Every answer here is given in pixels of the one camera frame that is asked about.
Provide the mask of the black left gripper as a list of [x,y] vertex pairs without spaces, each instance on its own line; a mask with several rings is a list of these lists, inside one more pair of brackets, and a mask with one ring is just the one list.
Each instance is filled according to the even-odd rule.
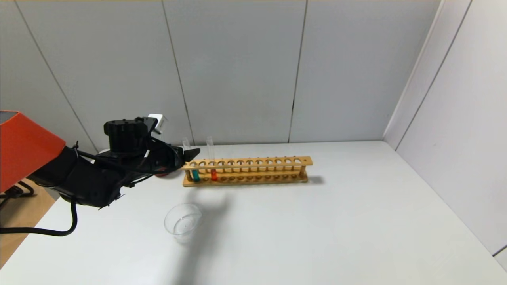
[[181,147],[172,146],[156,138],[150,140],[149,150],[150,170],[156,173],[175,172],[185,162],[193,161],[200,154],[200,148],[189,148],[183,151]]

